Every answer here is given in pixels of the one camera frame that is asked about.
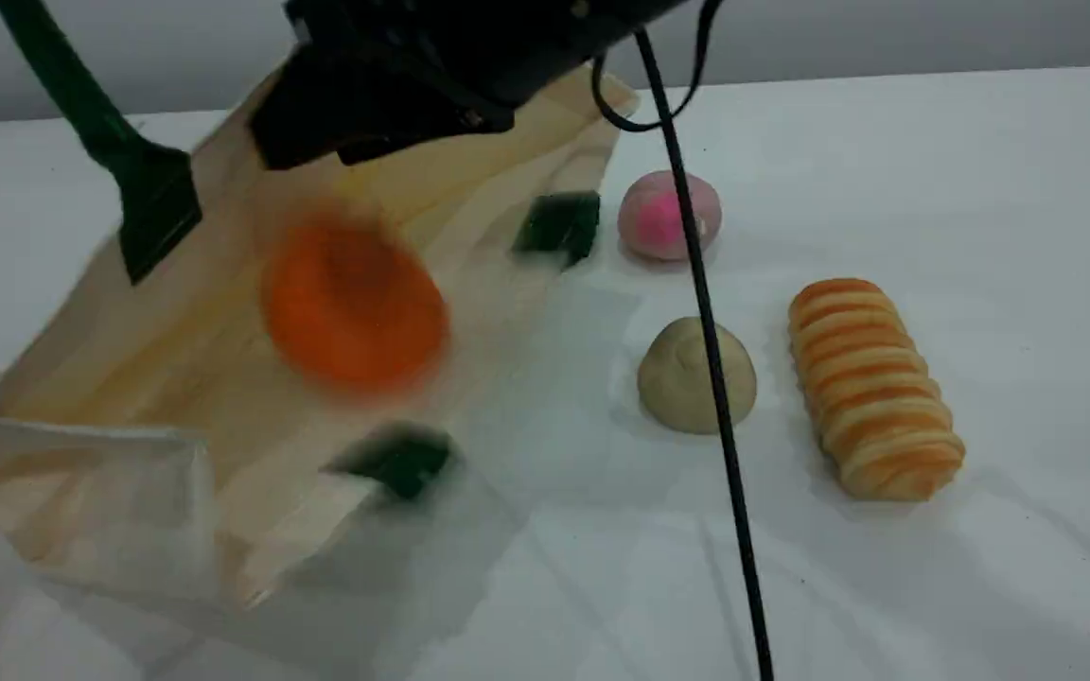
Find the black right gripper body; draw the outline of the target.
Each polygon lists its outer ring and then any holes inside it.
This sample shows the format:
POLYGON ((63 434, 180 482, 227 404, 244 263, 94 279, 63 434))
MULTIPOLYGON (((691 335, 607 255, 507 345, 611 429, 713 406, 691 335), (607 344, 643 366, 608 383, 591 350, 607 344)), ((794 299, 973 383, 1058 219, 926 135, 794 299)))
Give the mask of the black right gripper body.
POLYGON ((269 169, 334 154, 346 166, 458 135, 514 127, 512 105, 494 102, 445 70, 405 52, 376 54, 300 44, 250 115, 269 169))

